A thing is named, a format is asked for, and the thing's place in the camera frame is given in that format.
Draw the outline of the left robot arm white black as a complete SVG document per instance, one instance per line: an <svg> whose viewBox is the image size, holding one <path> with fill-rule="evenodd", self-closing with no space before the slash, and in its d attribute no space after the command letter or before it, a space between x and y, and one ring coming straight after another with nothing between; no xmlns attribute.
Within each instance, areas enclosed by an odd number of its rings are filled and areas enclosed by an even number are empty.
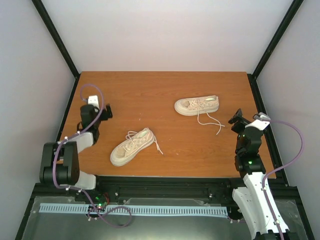
<svg viewBox="0 0 320 240"><path fill-rule="evenodd" d="M113 113L109 104L100 109L98 104L92 103L80 107L80 117L74 135L44 144L39 180L42 184L67 190L70 187L86 190L86 195L96 202L103 198L104 188L96 184L95 175L80 170L79 153L97 143L101 122L111 119Z"/></svg>

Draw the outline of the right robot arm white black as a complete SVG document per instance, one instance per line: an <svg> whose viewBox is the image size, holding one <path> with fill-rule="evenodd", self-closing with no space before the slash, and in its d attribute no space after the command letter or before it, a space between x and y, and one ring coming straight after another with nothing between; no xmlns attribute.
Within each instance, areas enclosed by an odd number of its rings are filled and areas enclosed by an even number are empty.
<svg viewBox="0 0 320 240"><path fill-rule="evenodd" d="M232 191L253 240L297 240L281 216L272 195L268 175L259 155L264 130L270 118L260 112L253 121L243 117L241 109L228 121L237 133L235 167L244 182Z"/></svg>

